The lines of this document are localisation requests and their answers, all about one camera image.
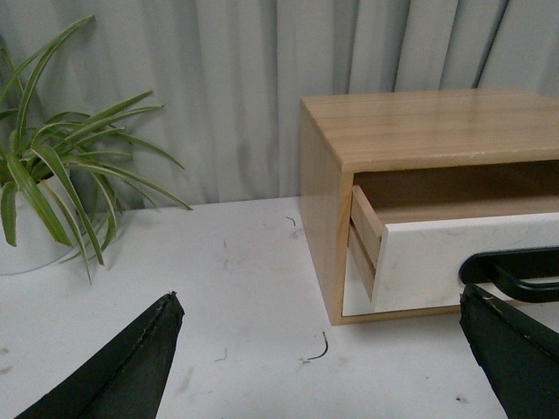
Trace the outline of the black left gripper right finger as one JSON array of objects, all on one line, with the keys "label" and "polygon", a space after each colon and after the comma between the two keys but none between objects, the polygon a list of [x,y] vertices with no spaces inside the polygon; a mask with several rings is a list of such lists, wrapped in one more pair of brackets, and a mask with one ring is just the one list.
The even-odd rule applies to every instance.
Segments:
[{"label": "black left gripper right finger", "polygon": [[558,333],[476,285],[460,326],[509,418],[558,417]]}]

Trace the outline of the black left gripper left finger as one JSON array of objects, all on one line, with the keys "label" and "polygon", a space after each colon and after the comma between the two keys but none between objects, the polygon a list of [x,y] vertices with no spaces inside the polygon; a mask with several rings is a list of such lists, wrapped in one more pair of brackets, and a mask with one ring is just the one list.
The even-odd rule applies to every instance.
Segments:
[{"label": "black left gripper left finger", "polygon": [[155,418],[183,323],[167,293],[20,418]]}]

